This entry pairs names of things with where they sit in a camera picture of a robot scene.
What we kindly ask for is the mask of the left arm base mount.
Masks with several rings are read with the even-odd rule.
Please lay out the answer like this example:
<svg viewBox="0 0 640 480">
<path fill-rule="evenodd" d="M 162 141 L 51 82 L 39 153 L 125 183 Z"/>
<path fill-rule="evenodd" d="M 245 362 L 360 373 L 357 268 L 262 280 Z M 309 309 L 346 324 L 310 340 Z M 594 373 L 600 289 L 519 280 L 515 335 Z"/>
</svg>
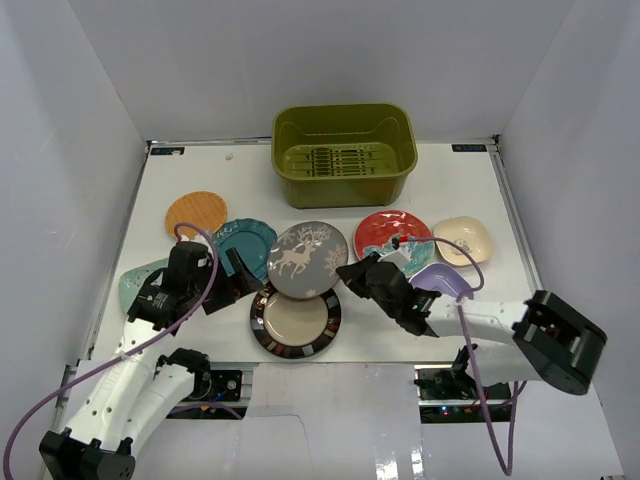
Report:
<svg viewBox="0 0 640 480">
<path fill-rule="evenodd" d="M 251 374 L 243 370 L 211 369 L 194 391 L 168 414 L 169 419 L 242 420 L 251 395 Z"/>
</svg>

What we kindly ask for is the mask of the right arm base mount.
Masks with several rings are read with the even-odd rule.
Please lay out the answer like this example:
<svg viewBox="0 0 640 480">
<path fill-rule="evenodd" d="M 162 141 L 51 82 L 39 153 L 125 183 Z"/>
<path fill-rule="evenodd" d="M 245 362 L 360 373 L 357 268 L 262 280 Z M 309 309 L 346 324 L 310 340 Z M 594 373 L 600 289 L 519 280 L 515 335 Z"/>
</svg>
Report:
<svg viewBox="0 0 640 480">
<path fill-rule="evenodd" d="M 469 353 L 463 346 L 452 364 L 415 367 L 414 385 L 422 424 L 483 423 L 475 381 L 466 372 Z"/>
</svg>

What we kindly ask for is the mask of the grey reindeer round plate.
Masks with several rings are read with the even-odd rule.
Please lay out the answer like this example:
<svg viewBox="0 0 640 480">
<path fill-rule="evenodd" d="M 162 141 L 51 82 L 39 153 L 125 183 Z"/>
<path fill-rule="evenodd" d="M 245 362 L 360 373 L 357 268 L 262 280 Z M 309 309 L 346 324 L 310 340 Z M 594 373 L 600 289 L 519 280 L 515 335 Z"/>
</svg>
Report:
<svg viewBox="0 0 640 480">
<path fill-rule="evenodd" d="M 339 281 L 336 270 L 349 258 L 344 235 L 333 225 L 305 221 L 285 230 L 271 247 L 269 282 L 292 299 L 320 296 Z"/>
</svg>

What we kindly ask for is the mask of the black rimmed beige plate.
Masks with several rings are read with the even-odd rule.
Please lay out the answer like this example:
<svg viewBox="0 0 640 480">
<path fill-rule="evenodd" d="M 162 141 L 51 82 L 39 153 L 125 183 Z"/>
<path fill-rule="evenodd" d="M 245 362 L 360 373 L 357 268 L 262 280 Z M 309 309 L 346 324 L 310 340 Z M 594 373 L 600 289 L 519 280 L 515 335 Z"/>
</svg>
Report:
<svg viewBox="0 0 640 480">
<path fill-rule="evenodd" d="M 308 359 L 337 338 L 342 321 L 333 289 L 309 299 L 291 299 L 267 283 L 254 296 L 249 324 L 257 343 L 284 360 Z"/>
</svg>

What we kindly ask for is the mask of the red floral round plate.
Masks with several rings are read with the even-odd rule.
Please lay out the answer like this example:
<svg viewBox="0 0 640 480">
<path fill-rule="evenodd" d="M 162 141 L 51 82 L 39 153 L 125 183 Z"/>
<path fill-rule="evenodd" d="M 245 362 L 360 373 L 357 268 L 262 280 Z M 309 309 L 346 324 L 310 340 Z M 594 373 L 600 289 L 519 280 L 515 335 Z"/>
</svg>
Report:
<svg viewBox="0 0 640 480">
<path fill-rule="evenodd" d="M 377 252 L 381 256 L 393 251 L 392 239 L 399 237 L 427 238 L 432 233 L 429 227 L 415 215 L 403 210 L 382 210 L 365 217 L 353 235 L 355 255 L 362 260 Z M 434 257 L 432 242 L 409 242 L 402 244 L 409 260 L 401 271 L 410 278 L 427 267 Z"/>
</svg>

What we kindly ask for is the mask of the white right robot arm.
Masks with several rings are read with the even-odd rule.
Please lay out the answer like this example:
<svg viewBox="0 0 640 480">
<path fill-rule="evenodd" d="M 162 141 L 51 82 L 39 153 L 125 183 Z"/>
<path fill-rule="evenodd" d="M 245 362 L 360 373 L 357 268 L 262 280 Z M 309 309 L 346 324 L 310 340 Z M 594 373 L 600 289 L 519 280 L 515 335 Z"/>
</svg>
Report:
<svg viewBox="0 0 640 480">
<path fill-rule="evenodd" d="M 608 340 L 600 327 L 550 291 L 538 290 L 523 302 L 459 302 L 412 286 L 378 254 L 336 273 L 352 293 L 373 300 L 414 336 L 467 335 L 490 342 L 490 347 L 464 348 L 453 364 L 452 388 L 466 399 L 477 397 L 487 385 L 524 381 L 584 395 Z"/>
</svg>

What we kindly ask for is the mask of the mint green rectangular plate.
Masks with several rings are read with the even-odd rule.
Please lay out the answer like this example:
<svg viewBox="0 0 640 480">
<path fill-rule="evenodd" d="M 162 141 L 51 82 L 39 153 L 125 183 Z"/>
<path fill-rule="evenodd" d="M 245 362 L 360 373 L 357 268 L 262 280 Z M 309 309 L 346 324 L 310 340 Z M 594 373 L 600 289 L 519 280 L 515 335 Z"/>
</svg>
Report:
<svg viewBox="0 0 640 480">
<path fill-rule="evenodd" d="M 166 268 L 168 259 L 160 259 L 133 268 L 121 275 L 118 281 L 118 293 L 121 310 L 127 313 L 133 304 L 144 281 L 156 270 Z"/>
</svg>

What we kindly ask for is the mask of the teal scalloped round plate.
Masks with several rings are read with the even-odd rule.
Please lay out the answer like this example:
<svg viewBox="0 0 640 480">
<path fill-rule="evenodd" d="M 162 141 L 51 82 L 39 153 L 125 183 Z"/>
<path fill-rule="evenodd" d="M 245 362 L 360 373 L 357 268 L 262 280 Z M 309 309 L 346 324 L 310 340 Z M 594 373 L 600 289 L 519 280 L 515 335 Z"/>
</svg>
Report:
<svg viewBox="0 0 640 480">
<path fill-rule="evenodd" d="M 267 278 L 267 260 L 276 239 L 276 232 L 268 224 L 252 218 L 226 222 L 214 237 L 220 260 L 228 275 L 232 275 L 234 269 L 226 251 L 234 248 L 248 270 L 260 280 Z"/>
</svg>

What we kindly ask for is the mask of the orange woven rattan plate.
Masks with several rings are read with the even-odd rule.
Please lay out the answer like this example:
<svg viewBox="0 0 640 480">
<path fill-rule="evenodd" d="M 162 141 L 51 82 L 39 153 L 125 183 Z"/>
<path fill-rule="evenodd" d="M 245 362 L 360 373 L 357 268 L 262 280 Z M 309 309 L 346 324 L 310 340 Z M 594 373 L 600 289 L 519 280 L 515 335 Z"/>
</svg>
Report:
<svg viewBox="0 0 640 480">
<path fill-rule="evenodd" d="M 210 191 L 195 191 L 170 205 L 165 215 L 165 229 L 173 240 L 177 240 L 175 226 L 190 223 L 211 237 L 226 222 L 227 215 L 227 203 L 221 196 Z"/>
</svg>

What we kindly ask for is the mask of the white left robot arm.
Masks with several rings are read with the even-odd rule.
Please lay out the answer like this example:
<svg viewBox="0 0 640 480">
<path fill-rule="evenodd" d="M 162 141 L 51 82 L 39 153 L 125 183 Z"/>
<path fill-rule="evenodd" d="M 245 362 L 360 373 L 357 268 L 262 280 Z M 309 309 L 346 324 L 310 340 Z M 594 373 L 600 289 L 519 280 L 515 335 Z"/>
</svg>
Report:
<svg viewBox="0 0 640 480">
<path fill-rule="evenodd" d="M 47 432 L 39 445 L 52 478 L 129 479 L 136 454 L 172 411 L 238 399 L 238 380 L 212 372 L 206 354 L 173 345 L 179 320 L 194 306 L 211 314 L 261 288 L 236 249 L 223 255 L 230 272 L 214 264 L 206 246 L 180 241 L 167 266 L 144 280 L 114 365 L 62 430 Z"/>
</svg>

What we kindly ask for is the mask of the purple square panda dish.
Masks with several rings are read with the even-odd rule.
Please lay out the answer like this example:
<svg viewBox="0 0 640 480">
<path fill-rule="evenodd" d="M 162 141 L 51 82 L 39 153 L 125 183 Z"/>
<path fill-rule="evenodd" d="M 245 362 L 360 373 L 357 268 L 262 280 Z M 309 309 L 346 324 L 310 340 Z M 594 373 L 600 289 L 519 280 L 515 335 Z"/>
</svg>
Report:
<svg viewBox="0 0 640 480">
<path fill-rule="evenodd" d="M 438 291 L 450 297 L 464 293 L 467 298 L 474 298 L 469 283 L 453 267 L 443 263 L 428 265 L 413 275 L 409 282 L 415 288 Z"/>
</svg>

